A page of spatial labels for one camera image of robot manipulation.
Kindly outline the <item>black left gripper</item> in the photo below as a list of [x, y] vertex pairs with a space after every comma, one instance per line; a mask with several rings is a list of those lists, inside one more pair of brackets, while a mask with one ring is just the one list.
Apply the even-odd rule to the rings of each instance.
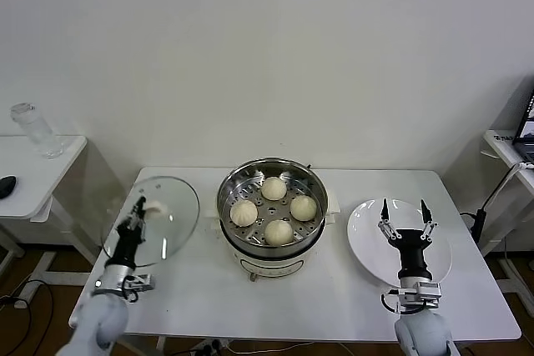
[[138, 205], [135, 204], [128, 214], [128, 222], [122, 222], [117, 227], [118, 242], [108, 265], [122, 265], [128, 268], [136, 268], [135, 254], [138, 246], [144, 241], [142, 228], [145, 225], [146, 210], [144, 205], [146, 197], [141, 196]]

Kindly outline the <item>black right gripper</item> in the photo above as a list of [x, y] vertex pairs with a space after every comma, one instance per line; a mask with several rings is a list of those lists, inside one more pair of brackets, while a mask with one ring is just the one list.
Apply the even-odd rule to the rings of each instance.
[[431, 245], [431, 235], [437, 223], [433, 220], [431, 211], [423, 199], [421, 200], [421, 215], [424, 224], [423, 231], [412, 228], [397, 231], [390, 222], [387, 199], [383, 199], [378, 228], [389, 240], [389, 245], [396, 248], [400, 254], [400, 271], [397, 274], [399, 279], [419, 277], [431, 280], [424, 250]]

